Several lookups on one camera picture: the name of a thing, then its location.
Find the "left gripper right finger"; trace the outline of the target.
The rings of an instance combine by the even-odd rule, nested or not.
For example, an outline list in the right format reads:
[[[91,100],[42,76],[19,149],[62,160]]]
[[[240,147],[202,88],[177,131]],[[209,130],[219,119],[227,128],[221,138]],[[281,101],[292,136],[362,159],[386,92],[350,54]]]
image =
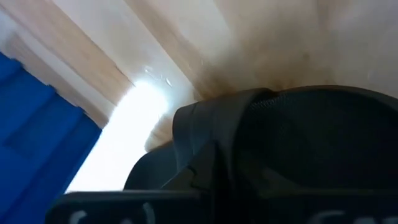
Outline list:
[[[257,203],[266,224],[397,223],[397,192],[391,190],[300,190],[271,194]]]

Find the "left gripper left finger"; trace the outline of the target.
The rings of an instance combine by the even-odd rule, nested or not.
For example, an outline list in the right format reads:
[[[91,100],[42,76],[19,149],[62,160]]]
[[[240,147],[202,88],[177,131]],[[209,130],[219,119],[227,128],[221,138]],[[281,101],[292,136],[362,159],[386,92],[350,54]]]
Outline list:
[[[46,223],[214,223],[227,184],[223,155],[214,142],[159,190],[75,192],[61,197]]]

